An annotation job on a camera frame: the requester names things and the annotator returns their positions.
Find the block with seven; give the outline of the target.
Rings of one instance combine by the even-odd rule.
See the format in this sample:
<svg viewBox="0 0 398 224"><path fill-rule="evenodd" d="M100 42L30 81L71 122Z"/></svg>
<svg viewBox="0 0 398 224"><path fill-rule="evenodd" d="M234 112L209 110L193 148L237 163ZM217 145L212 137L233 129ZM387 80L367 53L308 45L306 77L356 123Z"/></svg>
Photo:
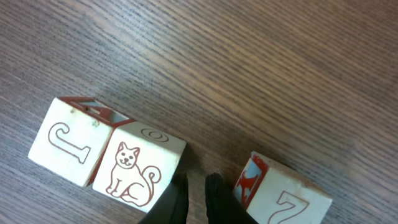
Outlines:
<svg viewBox="0 0 398 224"><path fill-rule="evenodd" d="M252 151L233 194L258 223L320 224L333 199L299 172Z"/></svg>

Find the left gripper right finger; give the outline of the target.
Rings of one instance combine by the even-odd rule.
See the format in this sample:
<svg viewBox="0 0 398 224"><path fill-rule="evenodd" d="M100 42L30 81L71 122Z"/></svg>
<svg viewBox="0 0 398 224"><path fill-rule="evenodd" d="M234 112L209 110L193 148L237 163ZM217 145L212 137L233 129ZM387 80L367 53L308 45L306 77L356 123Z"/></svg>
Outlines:
<svg viewBox="0 0 398 224"><path fill-rule="evenodd" d="M209 224L257 224L233 196L219 173L206 176L205 202Z"/></svg>

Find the block with J and A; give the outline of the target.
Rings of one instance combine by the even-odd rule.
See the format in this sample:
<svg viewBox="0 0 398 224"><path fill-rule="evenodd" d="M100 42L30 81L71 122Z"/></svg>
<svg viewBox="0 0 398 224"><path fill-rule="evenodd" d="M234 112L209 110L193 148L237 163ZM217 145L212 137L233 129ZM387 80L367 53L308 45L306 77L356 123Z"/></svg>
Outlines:
<svg viewBox="0 0 398 224"><path fill-rule="evenodd" d="M53 99L29 151L29 159L80 187L93 181L109 140L134 119L94 97Z"/></svg>

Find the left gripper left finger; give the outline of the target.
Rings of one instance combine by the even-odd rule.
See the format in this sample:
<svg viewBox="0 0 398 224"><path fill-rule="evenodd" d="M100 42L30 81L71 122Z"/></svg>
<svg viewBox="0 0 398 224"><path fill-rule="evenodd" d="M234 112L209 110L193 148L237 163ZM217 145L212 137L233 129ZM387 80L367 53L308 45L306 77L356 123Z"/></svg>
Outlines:
<svg viewBox="0 0 398 224"><path fill-rule="evenodd" d="M188 208L187 175L175 174L158 201L139 224L186 224Z"/></svg>

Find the block with dog drawing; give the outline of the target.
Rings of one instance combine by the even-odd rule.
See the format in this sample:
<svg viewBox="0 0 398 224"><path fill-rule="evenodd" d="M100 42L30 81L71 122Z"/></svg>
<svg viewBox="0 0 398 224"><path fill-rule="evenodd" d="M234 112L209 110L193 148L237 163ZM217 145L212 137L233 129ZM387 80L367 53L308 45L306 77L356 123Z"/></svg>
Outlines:
<svg viewBox="0 0 398 224"><path fill-rule="evenodd" d="M172 180L186 145L138 121L122 125L109 140L93 189L147 213Z"/></svg>

